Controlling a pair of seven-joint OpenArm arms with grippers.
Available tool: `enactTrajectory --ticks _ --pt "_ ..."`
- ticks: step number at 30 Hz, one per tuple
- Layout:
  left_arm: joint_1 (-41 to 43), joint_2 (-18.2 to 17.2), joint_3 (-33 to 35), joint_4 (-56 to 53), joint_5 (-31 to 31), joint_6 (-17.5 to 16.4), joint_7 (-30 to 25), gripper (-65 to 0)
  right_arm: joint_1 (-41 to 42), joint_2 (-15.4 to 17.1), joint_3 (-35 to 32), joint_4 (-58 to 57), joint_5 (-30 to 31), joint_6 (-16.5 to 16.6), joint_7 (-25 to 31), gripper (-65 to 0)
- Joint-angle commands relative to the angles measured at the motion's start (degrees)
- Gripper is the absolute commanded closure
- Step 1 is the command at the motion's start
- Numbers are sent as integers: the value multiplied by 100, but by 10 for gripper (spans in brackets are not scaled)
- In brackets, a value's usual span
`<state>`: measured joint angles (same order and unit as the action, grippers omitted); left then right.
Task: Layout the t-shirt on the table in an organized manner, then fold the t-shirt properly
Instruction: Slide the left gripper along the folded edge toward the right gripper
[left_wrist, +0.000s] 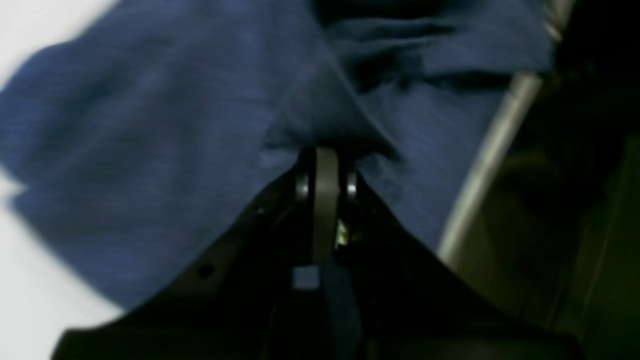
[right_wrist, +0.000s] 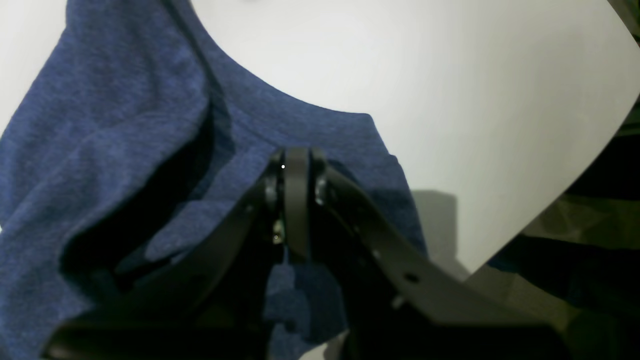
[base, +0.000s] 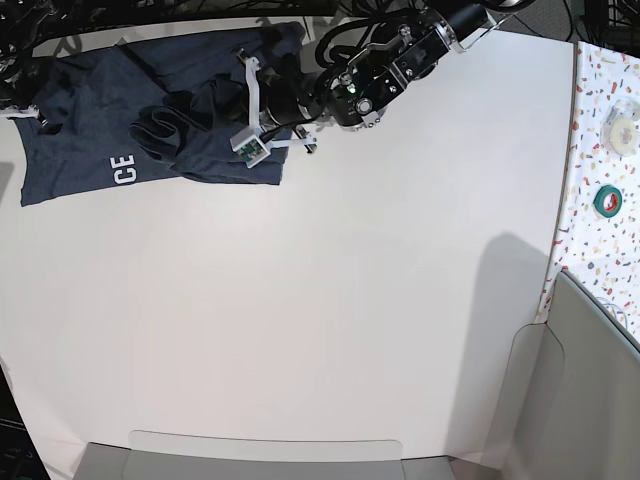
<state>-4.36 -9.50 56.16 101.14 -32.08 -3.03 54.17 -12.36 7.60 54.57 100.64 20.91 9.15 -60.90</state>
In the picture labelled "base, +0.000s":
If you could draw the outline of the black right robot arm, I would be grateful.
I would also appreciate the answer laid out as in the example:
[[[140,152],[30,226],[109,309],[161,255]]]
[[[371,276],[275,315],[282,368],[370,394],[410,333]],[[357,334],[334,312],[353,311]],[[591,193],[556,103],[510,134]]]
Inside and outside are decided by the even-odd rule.
[[[41,40],[44,25],[58,13],[55,1],[1,2],[1,110],[27,108],[14,83]]]

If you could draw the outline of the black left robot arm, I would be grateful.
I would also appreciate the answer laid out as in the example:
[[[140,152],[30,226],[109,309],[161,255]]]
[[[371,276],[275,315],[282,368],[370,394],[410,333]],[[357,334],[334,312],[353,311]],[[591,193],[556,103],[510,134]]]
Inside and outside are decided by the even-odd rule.
[[[384,4],[322,37],[314,51],[317,72],[303,72],[297,54],[275,57],[264,76],[263,139],[311,123],[375,126],[411,83],[448,53],[468,51],[514,11],[502,1],[425,1],[397,10]]]

